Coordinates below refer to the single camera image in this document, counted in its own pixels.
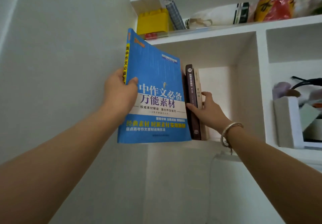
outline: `book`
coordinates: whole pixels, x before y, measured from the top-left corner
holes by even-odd
[[[202,100],[202,90],[201,90],[201,83],[199,77],[199,69],[194,69],[195,74],[195,86],[196,86],[196,96],[197,96],[197,106],[198,109],[203,108],[203,100]],[[208,140],[209,139],[209,128],[200,121],[200,135],[201,140]]]
[[[118,143],[190,141],[180,59],[127,33],[123,81],[137,77],[138,97],[118,129]]]
[[[195,107],[198,107],[196,88],[195,88],[195,74],[191,64],[185,66],[185,75],[187,78],[189,103],[193,104]],[[192,112],[189,113],[189,126],[190,126],[191,138],[194,140],[201,140],[200,122],[198,117]]]

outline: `plaid fabric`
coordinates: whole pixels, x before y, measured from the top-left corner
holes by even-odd
[[[170,19],[172,21],[173,27],[175,30],[183,30],[185,29],[185,25],[182,21],[181,15],[175,2],[173,0],[164,0],[166,4],[166,8],[169,12]]]

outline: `bracelet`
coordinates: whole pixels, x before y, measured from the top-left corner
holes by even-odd
[[[229,129],[231,129],[234,126],[241,126],[242,128],[244,128],[243,124],[241,124],[240,122],[233,122],[231,124],[229,124],[223,131],[221,137],[220,137],[220,142],[224,147],[230,148],[230,154],[232,154],[232,147],[230,142],[227,140],[227,133],[229,131]]]

